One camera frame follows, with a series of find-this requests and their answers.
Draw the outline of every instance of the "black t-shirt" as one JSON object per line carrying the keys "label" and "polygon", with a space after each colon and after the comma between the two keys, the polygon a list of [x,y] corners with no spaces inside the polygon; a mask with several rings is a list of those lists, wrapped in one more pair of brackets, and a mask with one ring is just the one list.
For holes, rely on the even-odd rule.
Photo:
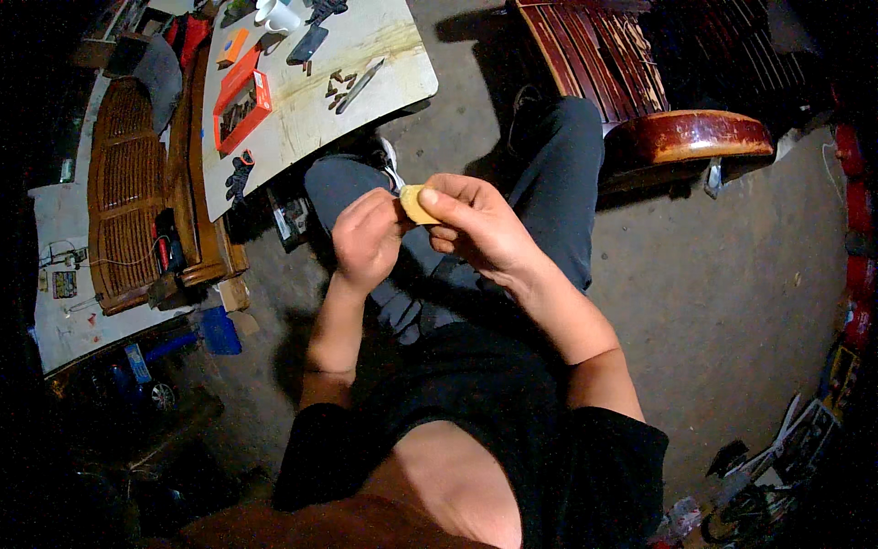
{"label": "black t-shirt", "polygon": [[463,323],[411,350],[352,410],[303,409],[276,509],[352,496],[414,427],[448,420],[503,466],[525,547],[637,547],[662,514],[667,436],[604,408],[563,408],[550,368],[522,343]]}

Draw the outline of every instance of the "carving knife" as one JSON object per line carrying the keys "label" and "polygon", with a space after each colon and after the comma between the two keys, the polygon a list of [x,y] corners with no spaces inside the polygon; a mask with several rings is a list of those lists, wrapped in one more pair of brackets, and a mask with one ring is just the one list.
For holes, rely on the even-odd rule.
{"label": "carving knife", "polygon": [[378,69],[381,69],[381,66],[384,65],[384,59],[385,58],[382,57],[381,61],[372,65],[372,68],[367,70],[366,74],[364,74],[362,78],[360,78],[359,80],[356,81],[356,84],[354,84],[353,89],[351,89],[351,91],[348,92],[348,96],[345,97],[342,100],[341,104],[338,105],[338,108],[335,109],[335,114],[342,114],[344,112],[344,110],[348,108],[348,105],[350,105],[350,102],[353,101],[357,95],[359,95],[360,91],[362,91],[363,88],[366,87],[366,84],[369,83],[369,81],[372,79],[372,77],[375,76],[375,73],[378,72]]}

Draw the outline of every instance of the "orange box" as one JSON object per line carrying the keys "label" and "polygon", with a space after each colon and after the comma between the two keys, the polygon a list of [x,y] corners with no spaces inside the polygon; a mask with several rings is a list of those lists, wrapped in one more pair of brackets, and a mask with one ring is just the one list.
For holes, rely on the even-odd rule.
{"label": "orange box", "polygon": [[[268,77],[255,69],[259,61],[259,51],[250,49],[239,62],[228,72],[222,82],[219,83],[219,97],[213,106],[213,139],[217,150],[230,155],[253,128],[259,125],[271,112],[271,94],[269,93]],[[240,103],[242,94],[247,94],[248,89],[255,90],[255,106],[234,127],[232,132],[221,139],[220,122],[222,114],[232,103]]]}
{"label": "orange box", "polygon": [[225,69],[238,61],[238,54],[244,46],[244,40],[247,39],[249,32],[247,29],[238,29],[231,31],[226,39],[226,45],[222,47],[217,57],[217,64],[220,69]]}

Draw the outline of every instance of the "dark pants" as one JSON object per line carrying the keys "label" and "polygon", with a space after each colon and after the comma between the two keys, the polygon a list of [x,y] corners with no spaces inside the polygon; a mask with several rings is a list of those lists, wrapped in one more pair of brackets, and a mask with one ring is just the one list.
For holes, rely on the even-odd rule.
{"label": "dark pants", "polygon": [[[564,98],[519,111],[514,138],[515,150],[529,165],[509,194],[509,204],[540,249],[584,292],[592,280],[601,117],[589,101]],[[388,185],[385,173],[353,155],[321,158],[305,175],[308,196],[328,232],[351,202]],[[379,321],[401,343],[413,343],[454,321],[509,324],[513,314],[502,291],[486,284],[472,267],[433,251],[424,227],[402,239],[397,267],[371,297],[380,307]]]}

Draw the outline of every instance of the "sleeve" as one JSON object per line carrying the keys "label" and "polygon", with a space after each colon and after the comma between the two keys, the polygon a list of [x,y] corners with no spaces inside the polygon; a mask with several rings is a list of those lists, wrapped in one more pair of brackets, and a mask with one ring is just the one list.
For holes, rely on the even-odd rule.
{"label": "sleeve", "polygon": [[353,495],[363,482],[356,466],[354,415],[335,404],[313,404],[292,422],[290,442],[271,506],[294,511]]}
{"label": "sleeve", "polygon": [[557,444],[544,518],[547,545],[643,546],[662,516],[667,435],[612,410],[586,407],[562,417]]}

